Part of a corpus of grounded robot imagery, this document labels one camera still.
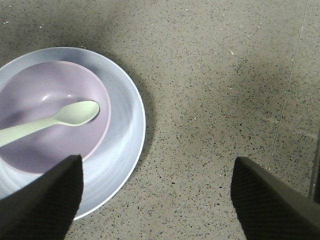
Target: black object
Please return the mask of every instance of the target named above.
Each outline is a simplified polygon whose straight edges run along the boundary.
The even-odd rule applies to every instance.
[[[320,205],[249,158],[235,160],[231,199],[248,240],[320,240]]]
[[[80,155],[71,155],[0,200],[0,240],[63,240],[83,193]]]

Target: light green spoon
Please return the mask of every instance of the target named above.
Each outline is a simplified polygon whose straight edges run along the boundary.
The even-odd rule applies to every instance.
[[[95,101],[79,101],[61,108],[55,115],[0,130],[0,147],[53,125],[81,126],[100,110]]]

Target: purple bowl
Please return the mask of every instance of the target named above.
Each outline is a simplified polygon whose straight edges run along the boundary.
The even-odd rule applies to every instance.
[[[0,129],[49,117],[68,104],[93,100],[96,118],[82,126],[55,125],[0,148],[11,167],[42,174],[69,155],[86,160],[103,140],[111,117],[111,103],[101,80],[87,68],[67,61],[28,67],[0,90]]]

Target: spoon handle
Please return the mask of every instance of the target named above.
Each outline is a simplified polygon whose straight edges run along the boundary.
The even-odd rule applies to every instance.
[[[52,117],[46,117],[39,120],[27,122],[17,126],[8,127],[0,130],[0,148],[12,143],[29,134],[33,134],[41,129],[55,125],[56,121]]]

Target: speckled floor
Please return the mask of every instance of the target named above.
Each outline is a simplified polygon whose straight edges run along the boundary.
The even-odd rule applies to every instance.
[[[0,65],[55,46],[112,59],[143,98],[140,161],[66,239],[244,240],[249,156],[305,196],[319,131],[320,1],[0,0]]]

